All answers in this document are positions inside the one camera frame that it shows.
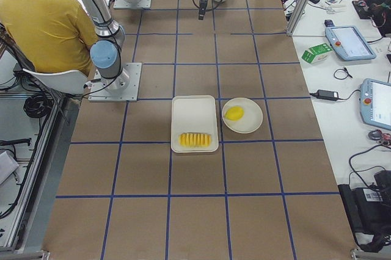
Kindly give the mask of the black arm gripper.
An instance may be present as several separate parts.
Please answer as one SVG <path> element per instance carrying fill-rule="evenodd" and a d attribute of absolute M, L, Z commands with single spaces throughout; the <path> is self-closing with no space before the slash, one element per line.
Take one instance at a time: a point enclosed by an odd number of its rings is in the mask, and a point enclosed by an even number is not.
<path fill-rule="evenodd" d="M 198 15 L 199 20 L 204 20 L 207 6 L 208 6 L 208 0 L 199 0 L 199 15 Z"/>

